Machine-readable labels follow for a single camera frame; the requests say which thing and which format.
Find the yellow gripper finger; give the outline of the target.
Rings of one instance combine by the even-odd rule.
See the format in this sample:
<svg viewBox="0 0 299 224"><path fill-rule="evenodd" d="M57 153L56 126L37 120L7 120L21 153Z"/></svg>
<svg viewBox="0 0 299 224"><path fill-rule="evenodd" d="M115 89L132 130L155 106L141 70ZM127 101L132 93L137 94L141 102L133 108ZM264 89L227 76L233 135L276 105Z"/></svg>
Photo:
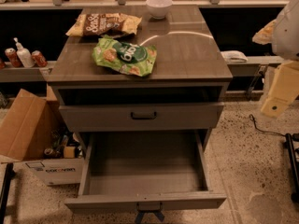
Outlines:
<svg viewBox="0 0 299 224"><path fill-rule="evenodd" d="M299 96L299 62L280 64L274 73L273 82L261 112L270 118L280 116Z"/></svg>

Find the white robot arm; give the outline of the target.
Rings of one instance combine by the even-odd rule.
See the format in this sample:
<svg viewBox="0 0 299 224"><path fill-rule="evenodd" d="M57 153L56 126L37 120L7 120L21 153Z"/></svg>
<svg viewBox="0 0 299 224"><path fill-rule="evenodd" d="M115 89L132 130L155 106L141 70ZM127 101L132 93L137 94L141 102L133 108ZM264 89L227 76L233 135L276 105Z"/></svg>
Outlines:
<svg viewBox="0 0 299 224"><path fill-rule="evenodd" d="M278 14L272 50L284 62L275 69L261 112L277 118L299 95L299 0L291 0Z"/></svg>

